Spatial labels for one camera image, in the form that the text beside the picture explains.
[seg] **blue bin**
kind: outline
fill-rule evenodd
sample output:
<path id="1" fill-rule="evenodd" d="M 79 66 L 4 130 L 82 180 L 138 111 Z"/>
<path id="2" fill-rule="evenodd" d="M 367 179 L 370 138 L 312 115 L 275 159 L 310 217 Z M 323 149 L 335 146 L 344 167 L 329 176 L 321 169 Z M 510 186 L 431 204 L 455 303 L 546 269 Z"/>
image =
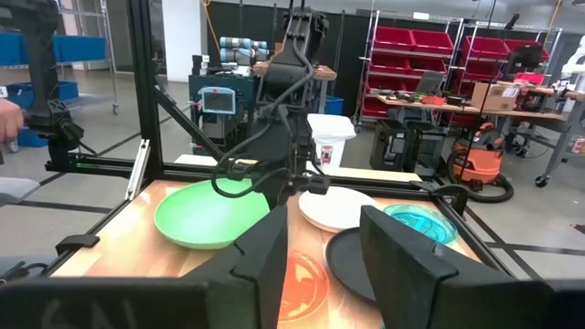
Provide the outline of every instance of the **blue bin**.
<path id="1" fill-rule="evenodd" d="M 28 52 L 27 52 L 27 44 L 25 43 L 25 38 L 24 36 L 19 33 L 21 41 L 20 41 L 20 52 L 22 53 L 22 60 L 23 60 L 23 64 L 28 64 Z M 55 57 L 55 62 L 60 62 L 61 61 L 61 55 L 60 55 L 60 50 L 59 50 L 59 39 L 57 38 L 57 36 L 53 36 L 52 38 L 53 41 L 53 56 Z"/>
<path id="2" fill-rule="evenodd" d="M 33 103 L 33 85 L 30 82 L 14 83 L 6 86 L 8 100 L 22 109 L 28 110 Z M 62 101 L 74 100 L 80 96 L 76 81 L 59 81 L 58 97 Z"/>
<path id="3" fill-rule="evenodd" d="M 38 137 L 37 133 L 28 129 L 28 127 L 23 127 L 18 133 L 18 145 L 20 146 L 28 146 L 28 147 L 45 147 L 48 144 L 48 140 L 46 138 Z"/>
<path id="4" fill-rule="evenodd" d="M 60 62 L 106 59 L 106 39 L 103 37 L 55 36 Z"/>
<path id="5" fill-rule="evenodd" d="M 26 64 L 23 53 L 24 39 L 22 34 L 15 32 L 0 33 L 0 66 Z"/>
<path id="6" fill-rule="evenodd" d="M 344 99 L 327 96 L 325 114 L 342 115 L 344 113 Z"/>

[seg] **cable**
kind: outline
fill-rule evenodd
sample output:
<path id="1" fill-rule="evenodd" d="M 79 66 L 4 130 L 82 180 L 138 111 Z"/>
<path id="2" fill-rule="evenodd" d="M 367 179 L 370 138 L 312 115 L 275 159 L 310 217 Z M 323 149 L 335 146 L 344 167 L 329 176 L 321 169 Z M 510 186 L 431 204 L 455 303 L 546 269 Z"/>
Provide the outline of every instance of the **cable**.
<path id="1" fill-rule="evenodd" d="M 495 3 L 497 2 L 497 0 L 494 0 L 492 2 L 492 7 L 491 7 L 491 12 L 490 12 L 490 18 L 487 21 L 487 30 L 490 30 L 490 26 L 492 25 L 492 18 L 494 17 L 494 10 L 495 10 Z M 473 146 L 473 137 L 475 136 L 475 134 L 477 133 L 477 131 L 479 131 L 479 128 L 482 124 L 482 114 L 484 113 L 484 107 L 485 107 L 485 103 L 487 102 L 487 95 L 489 94 L 489 90 L 492 87 L 492 80 L 494 79 L 494 73 L 492 72 L 492 78 L 488 81 L 487 83 L 487 91 L 485 92 L 484 95 L 484 100 L 482 101 L 482 107 L 479 109 L 479 113 L 477 114 L 477 120 L 475 122 L 475 129 L 473 130 L 473 133 L 471 134 L 471 141 L 469 142 L 469 147 L 467 148 L 467 152 L 465 153 L 465 160 L 463 162 L 463 165 L 461 166 L 461 172 L 459 173 L 459 176 L 463 177 L 463 172 L 465 171 L 465 164 L 467 164 L 467 161 L 469 160 L 469 154 L 472 151 L 472 146 Z"/>
<path id="2" fill-rule="evenodd" d="M 475 18 L 475 15 L 477 15 L 477 12 L 479 11 L 479 6 L 482 4 L 482 0 L 479 0 L 477 2 L 477 7 L 475 8 L 475 11 L 473 12 L 472 18 Z"/>
<path id="3" fill-rule="evenodd" d="M 542 43 L 542 47 L 547 46 L 548 36 L 550 36 L 550 30 L 552 29 L 552 25 L 555 24 L 555 19 L 557 19 L 558 8 L 562 4 L 563 0 L 557 1 L 557 7 L 555 8 L 555 13 L 552 15 L 550 19 L 550 25 L 548 26 L 547 36 L 545 37 L 545 42 Z"/>
<path id="4" fill-rule="evenodd" d="M 209 29 L 211 30 L 211 35 L 213 36 L 213 41 L 215 41 L 216 43 L 216 48 L 218 49 L 218 56 L 221 53 L 221 50 L 219 49 L 219 43 L 218 43 L 218 37 L 216 36 L 216 31 L 213 29 L 213 25 L 211 24 L 211 17 L 209 16 L 209 11 L 207 10 L 207 7 L 211 4 L 211 0 L 207 0 L 206 2 L 204 2 L 204 0 L 199 0 L 201 2 L 201 5 L 203 5 L 203 9 L 205 9 L 205 16 L 207 17 L 207 25 L 209 26 Z"/>

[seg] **cardboard box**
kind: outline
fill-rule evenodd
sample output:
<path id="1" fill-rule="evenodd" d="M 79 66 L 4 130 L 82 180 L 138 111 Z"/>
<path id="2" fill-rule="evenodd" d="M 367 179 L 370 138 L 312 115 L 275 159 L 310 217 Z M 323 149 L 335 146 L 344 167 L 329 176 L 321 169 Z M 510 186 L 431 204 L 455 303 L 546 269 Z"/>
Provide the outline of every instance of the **cardboard box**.
<path id="1" fill-rule="evenodd" d="M 514 109 L 516 106 L 516 98 L 520 93 L 518 87 L 492 84 L 488 91 L 487 86 L 487 83 L 475 82 L 471 101 L 473 107 L 478 109 L 482 108 L 482 103 L 487 92 L 484 111 L 512 111 Z"/>

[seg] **white bucket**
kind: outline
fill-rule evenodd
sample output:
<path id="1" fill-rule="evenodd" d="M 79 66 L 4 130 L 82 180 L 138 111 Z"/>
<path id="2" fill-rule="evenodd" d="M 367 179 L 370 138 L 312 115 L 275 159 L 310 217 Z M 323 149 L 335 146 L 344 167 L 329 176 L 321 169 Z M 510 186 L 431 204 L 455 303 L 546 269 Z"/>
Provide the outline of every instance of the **white bucket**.
<path id="1" fill-rule="evenodd" d="M 309 114 L 308 121 L 321 168 L 339 168 L 346 141 L 356 137 L 354 125 L 345 116 L 330 114 Z"/>

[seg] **red storage bin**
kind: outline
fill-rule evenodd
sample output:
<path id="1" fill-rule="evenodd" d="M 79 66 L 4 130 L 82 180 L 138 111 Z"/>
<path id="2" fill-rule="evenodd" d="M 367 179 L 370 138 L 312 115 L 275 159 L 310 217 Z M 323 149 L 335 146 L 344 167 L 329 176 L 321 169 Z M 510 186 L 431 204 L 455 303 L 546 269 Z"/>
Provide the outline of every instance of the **red storage bin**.
<path id="1" fill-rule="evenodd" d="M 506 40 L 505 45 L 508 47 L 510 52 L 514 51 L 520 46 L 542 46 L 540 42 L 526 40 Z M 542 58 L 540 60 L 545 62 L 548 60 L 548 57 L 548 52 L 545 49 L 542 49 Z"/>
<path id="2" fill-rule="evenodd" d="M 451 37 L 444 32 L 412 30 L 414 37 L 414 51 L 451 55 L 453 43 Z"/>
<path id="3" fill-rule="evenodd" d="M 505 45 L 504 41 L 492 37 L 466 37 L 463 44 L 463 54 L 472 58 L 494 58 L 505 59 L 510 53 L 510 49 Z"/>
<path id="4" fill-rule="evenodd" d="M 477 124 L 476 114 L 460 114 L 460 113 L 442 113 L 442 119 L 449 124 L 450 127 L 468 128 L 472 129 Z"/>
<path id="5" fill-rule="evenodd" d="M 410 65 L 409 60 L 406 58 L 385 54 L 373 54 L 369 70 L 380 73 L 408 74 Z"/>
<path id="6" fill-rule="evenodd" d="M 420 80 L 414 80 L 414 79 L 404 79 L 402 81 L 402 84 L 404 85 L 404 91 L 410 91 L 410 92 L 414 92 L 416 91 L 417 87 L 419 86 L 419 81 Z"/>
<path id="7" fill-rule="evenodd" d="M 374 38 L 374 48 L 410 51 L 414 48 L 414 38 L 408 29 L 378 27 Z"/>
<path id="8" fill-rule="evenodd" d="M 460 78 L 462 75 L 461 71 L 457 71 L 457 77 Z M 491 80 L 493 77 L 499 79 L 502 77 L 502 73 L 500 72 L 500 64 L 495 65 L 495 63 L 482 63 L 482 62 L 474 62 L 469 61 L 467 63 L 467 69 L 465 70 L 465 74 L 463 78 L 465 80 Z"/>
<path id="9" fill-rule="evenodd" d="M 446 73 L 447 68 L 441 59 L 436 58 L 411 58 L 409 59 L 410 75 L 422 76 L 424 72 L 431 70 L 440 73 Z"/>
<path id="10" fill-rule="evenodd" d="M 369 76 L 367 77 L 366 92 L 369 93 L 373 89 L 404 90 L 404 83 L 399 78 Z"/>
<path id="11" fill-rule="evenodd" d="M 392 109 L 399 109 L 399 106 L 386 105 L 375 97 L 366 97 L 362 115 L 387 118 L 387 111 Z"/>

